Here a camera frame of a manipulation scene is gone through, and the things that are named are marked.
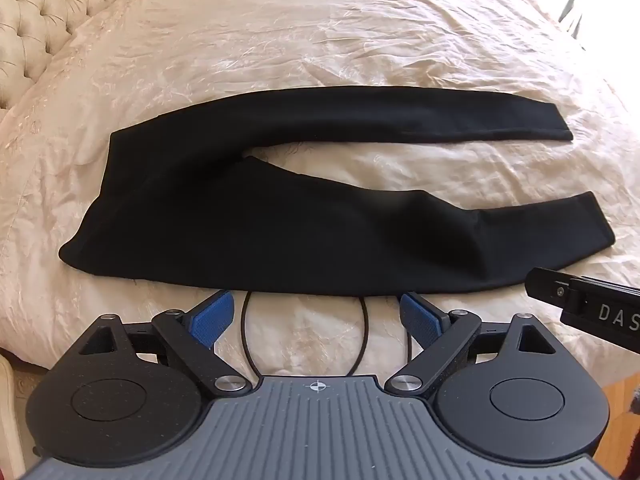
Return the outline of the black pants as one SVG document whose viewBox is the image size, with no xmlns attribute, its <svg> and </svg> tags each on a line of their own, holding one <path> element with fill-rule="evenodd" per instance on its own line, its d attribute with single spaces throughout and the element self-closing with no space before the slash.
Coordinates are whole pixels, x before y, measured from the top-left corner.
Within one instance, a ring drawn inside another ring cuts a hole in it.
<svg viewBox="0 0 640 480">
<path fill-rule="evenodd" d="M 524 282 L 613 245 L 591 193 L 465 210 L 252 155 L 295 142 L 568 141 L 558 109 L 418 87 L 240 94 L 114 132 L 98 198 L 58 252 L 75 269 L 201 288 L 326 296 L 463 294 Z"/>
</svg>

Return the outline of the cream embroidered bedspread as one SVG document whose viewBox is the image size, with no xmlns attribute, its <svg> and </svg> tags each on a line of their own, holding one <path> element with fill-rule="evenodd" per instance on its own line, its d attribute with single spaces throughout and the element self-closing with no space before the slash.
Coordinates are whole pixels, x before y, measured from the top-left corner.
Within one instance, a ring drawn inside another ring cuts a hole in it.
<svg viewBox="0 0 640 480">
<path fill-rule="evenodd" d="M 607 72 L 535 0 L 116 0 L 1 112 L 2 347 L 50 367 L 104 312 L 144 321 L 203 299 L 96 278 L 58 250 L 99 193 L 112 132 L 267 89 L 406 84 L 553 103 L 570 143 L 295 144 L 259 157 L 468 209 L 593 192 L 616 242 L 573 272 L 637 285 L 639 129 Z"/>
</svg>

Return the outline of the tufted beige headboard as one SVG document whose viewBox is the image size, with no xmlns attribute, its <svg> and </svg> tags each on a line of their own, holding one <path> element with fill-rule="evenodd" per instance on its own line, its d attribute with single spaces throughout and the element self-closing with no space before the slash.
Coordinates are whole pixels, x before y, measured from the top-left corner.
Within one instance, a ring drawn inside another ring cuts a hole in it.
<svg viewBox="0 0 640 480">
<path fill-rule="evenodd" d="M 76 29 L 114 0 L 1 0 L 1 111 L 42 76 Z"/>
</svg>

